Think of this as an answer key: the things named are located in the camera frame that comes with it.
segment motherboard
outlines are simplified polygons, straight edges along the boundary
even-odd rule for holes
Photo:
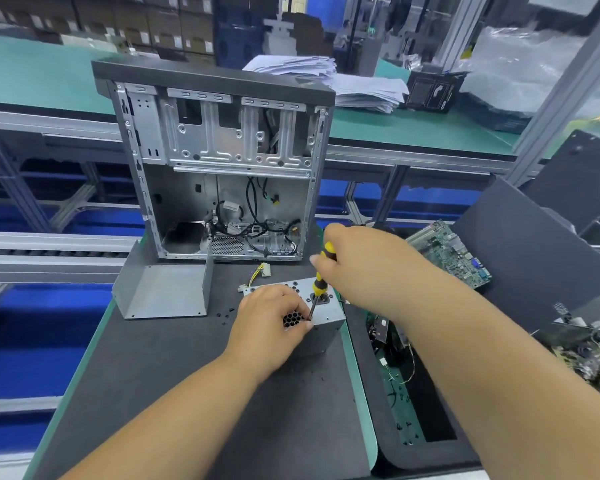
[[[473,289],[491,281],[491,274],[444,221],[425,227],[410,236],[407,242],[430,262]]]

